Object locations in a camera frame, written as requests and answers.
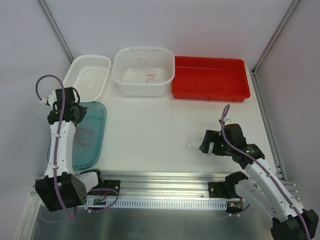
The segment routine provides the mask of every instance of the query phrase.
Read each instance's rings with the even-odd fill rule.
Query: teal plastic tray
[[[72,167],[74,171],[86,170],[99,159],[104,139],[107,110],[100,102],[81,102],[87,107],[86,115],[77,124],[73,138]],[[50,157],[50,144],[47,152]]]

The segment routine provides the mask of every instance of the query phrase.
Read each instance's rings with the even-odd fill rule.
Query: white tabletop
[[[248,68],[251,97],[231,103],[227,118],[238,123],[247,143],[256,144],[276,170]],[[220,130],[226,102],[131,97],[109,79],[101,101],[107,110],[101,155],[92,167],[106,171],[233,173],[240,166],[229,156],[207,156],[198,149],[206,130]]]

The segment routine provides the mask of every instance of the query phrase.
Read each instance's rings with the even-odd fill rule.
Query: perforated metal strip
[[[87,207],[103,208],[111,204],[115,198],[102,201],[105,205],[93,205],[93,197],[86,201]],[[196,209],[196,210],[226,210],[227,202],[221,200],[170,200],[170,199],[119,199],[113,208],[132,209]]]

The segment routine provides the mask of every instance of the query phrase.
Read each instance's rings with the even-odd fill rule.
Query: robotic arm
[[[65,105],[61,122],[60,136],[57,136],[60,116],[62,114],[62,89],[52,91],[46,101],[53,107],[47,117],[50,124],[51,145],[50,157],[43,179],[35,181],[35,190],[50,212],[62,209],[54,185],[54,169],[56,169],[58,192],[66,208],[86,204],[87,193],[93,187],[102,187],[103,175],[98,169],[84,171],[76,177],[72,167],[72,149],[77,124],[87,113],[87,108],[79,105],[80,97],[73,87],[64,88]],[[57,148],[56,164],[54,152]]]
[[[238,163],[256,183],[239,171],[228,175],[225,182],[216,185],[214,193],[221,198],[242,197],[246,199],[256,211],[262,214],[271,227],[271,234],[275,240],[314,238],[319,220],[315,211],[305,210],[287,191],[272,172],[262,151],[255,144],[247,144],[238,124],[221,125],[224,129],[224,136],[220,131],[207,130],[199,149],[206,154],[212,152],[218,156],[231,156],[233,161]]]

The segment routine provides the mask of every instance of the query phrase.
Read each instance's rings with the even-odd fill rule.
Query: white plastic container
[[[106,56],[82,55],[73,60],[64,80],[65,87],[74,87],[82,103],[99,101],[110,71]]]
[[[124,48],[114,58],[112,78],[130,96],[162,96],[176,74],[174,54],[162,47]]]

